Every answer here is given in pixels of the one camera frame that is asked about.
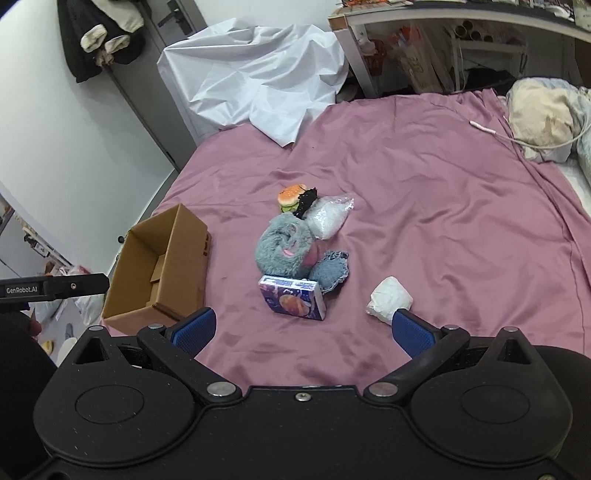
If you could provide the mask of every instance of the black plush toy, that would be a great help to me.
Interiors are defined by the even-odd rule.
[[[304,193],[300,194],[298,197],[299,204],[294,212],[294,216],[301,219],[317,198],[318,191],[316,189],[306,190]]]

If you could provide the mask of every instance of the white crumpled bag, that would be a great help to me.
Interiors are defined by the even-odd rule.
[[[382,322],[392,325],[392,317],[396,310],[409,310],[412,304],[413,298],[398,279],[388,277],[375,287],[365,311]]]
[[[250,122],[284,147],[334,104],[348,64],[332,32],[234,18],[166,47],[158,71],[197,145]]]

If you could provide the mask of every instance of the white plastic bag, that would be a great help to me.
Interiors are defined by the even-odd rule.
[[[89,327],[100,322],[100,314],[103,311],[103,297],[104,295],[88,295],[74,300],[74,305],[82,315],[82,322],[85,326]]]
[[[351,195],[321,197],[306,212],[304,220],[317,240],[328,240],[343,226],[351,209]]]
[[[349,68],[332,32],[234,18],[166,47],[158,71],[197,145],[249,122],[284,147],[335,103]]]
[[[395,277],[388,277],[375,287],[366,313],[392,325],[392,317],[398,309],[410,309],[413,298]]]
[[[433,46],[418,25],[411,24],[410,28],[400,29],[392,36],[391,42],[393,52],[410,78],[415,92],[443,92],[434,64],[439,67],[438,71],[445,75],[446,80],[449,80],[445,83],[451,85],[451,77],[442,68]]]
[[[53,301],[37,301],[33,303],[35,320],[37,320],[39,323],[48,322],[56,314],[62,302],[63,300],[60,299]]]

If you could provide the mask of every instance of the hanging clothes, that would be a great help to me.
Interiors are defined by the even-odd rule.
[[[66,63],[77,83],[142,53],[144,19],[126,0],[57,0]]]

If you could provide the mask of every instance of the blue snack box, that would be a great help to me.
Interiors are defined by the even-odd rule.
[[[273,312],[312,320],[324,320],[326,306],[316,281],[263,275],[259,288]]]

